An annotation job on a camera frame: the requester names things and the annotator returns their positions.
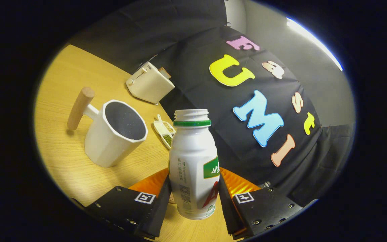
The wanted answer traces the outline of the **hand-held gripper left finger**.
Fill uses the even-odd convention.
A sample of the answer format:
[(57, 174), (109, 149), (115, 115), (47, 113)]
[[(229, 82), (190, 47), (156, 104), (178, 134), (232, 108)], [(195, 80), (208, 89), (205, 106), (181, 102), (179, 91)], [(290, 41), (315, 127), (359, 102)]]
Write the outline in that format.
[(164, 168), (129, 188), (115, 186), (85, 207), (90, 215), (138, 237), (159, 237), (171, 194)]

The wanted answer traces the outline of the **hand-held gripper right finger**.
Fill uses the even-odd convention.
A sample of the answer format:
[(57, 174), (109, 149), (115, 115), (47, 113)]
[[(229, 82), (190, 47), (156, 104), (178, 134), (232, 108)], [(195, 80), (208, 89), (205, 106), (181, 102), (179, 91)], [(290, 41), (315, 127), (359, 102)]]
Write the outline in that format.
[(227, 231), (234, 240), (267, 233), (303, 210), (277, 188), (260, 188), (223, 167), (218, 188)]

